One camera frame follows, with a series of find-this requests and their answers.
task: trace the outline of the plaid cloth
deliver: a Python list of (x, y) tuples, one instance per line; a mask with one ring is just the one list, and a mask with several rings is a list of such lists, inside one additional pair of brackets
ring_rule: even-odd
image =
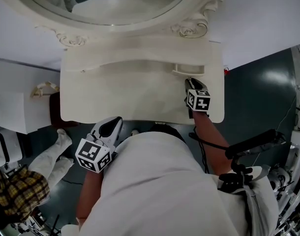
[(34, 208), (50, 193), (47, 180), (37, 172), (23, 166), (10, 178), (0, 170), (0, 205), (14, 223), (24, 222)]

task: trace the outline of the dark teal floor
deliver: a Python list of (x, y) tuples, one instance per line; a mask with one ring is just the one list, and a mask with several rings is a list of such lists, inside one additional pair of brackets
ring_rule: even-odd
[[(287, 141), (290, 141), (295, 119), (295, 96), (294, 66), (289, 49), (236, 68), (225, 77), (225, 119), (216, 126), (229, 144), (242, 142), (271, 128), (278, 128), (278, 131), (285, 134)], [(65, 156), (74, 157), (80, 139), (86, 137), (93, 125), (81, 124), (66, 129), (73, 145), (66, 150)], [(127, 121), (124, 123), (120, 140), (126, 138), (134, 128), (144, 132), (152, 125), (151, 122)], [(201, 163), (198, 144), (188, 137), (193, 126), (172, 126), (184, 137), (194, 157)], [(24, 159), (25, 163), (30, 163), (52, 145), (57, 134), (54, 128), (46, 127), (29, 134), (29, 138), (33, 156)], [(286, 144), (261, 154), (255, 165), (284, 164), (289, 147), (290, 145)], [(252, 166), (255, 159), (256, 156), (249, 156), (241, 161), (246, 166)], [(82, 183), (85, 174), (86, 170), (75, 164), (64, 179)], [(57, 228), (76, 223), (75, 211), (80, 191), (81, 185), (64, 181), (55, 187), (51, 192), (50, 201), (39, 207), (49, 225), (53, 224), (58, 214), (60, 219)]]

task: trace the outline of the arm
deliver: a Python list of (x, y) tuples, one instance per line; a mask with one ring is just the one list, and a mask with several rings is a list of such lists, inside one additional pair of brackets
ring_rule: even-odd
[(88, 218), (92, 207), (95, 205), (95, 203), (101, 196), (102, 181), (103, 172), (98, 174), (92, 171), (87, 172), (76, 212), (76, 216), (79, 221), (80, 227), (82, 227), (83, 223)]
[[(229, 146), (229, 144), (222, 137), (205, 113), (193, 111), (193, 117), (197, 127), (197, 135), (200, 139), (224, 147)], [(221, 174), (228, 173), (231, 170), (232, 160), (228, 160), (226, 158), (224, 150), (208, 145), (204, 145), (204, 148), (206, 151), (207, 160), (210, 163), (215, 175), (219, 176)]]

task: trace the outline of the white vanity table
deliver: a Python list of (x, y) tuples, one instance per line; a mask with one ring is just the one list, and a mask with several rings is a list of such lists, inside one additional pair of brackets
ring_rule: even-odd
[(6, 1), (67, 47), (63, 120), (122, 116), (192, 124), (184, 81), (194, 77), (210, 91), (210, 119), (223, 121), (221, 45), (208, 40), (208, 16), (223, 0), (89, 0), (72, 13), (45, 0)]

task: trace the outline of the mirror frame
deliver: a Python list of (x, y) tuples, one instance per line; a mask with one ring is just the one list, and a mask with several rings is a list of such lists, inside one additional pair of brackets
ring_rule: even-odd
[(67, 38), (66, 46), (81, 46), (86, 39), (100, 39), (105, 37), (126, 37), (148, 34), (166, 29), (199, 11), (209, 0), (181, 0), (165, 13), (147, 21), (130, 25), (95, 25), (80, 21), (83, 18), (69, 13), (70, 17), (56, 14), (41, 6), (42, 0), (4, 0), (15, 11), (31, 18), (40, 26), (54, 30), (61, 38)]

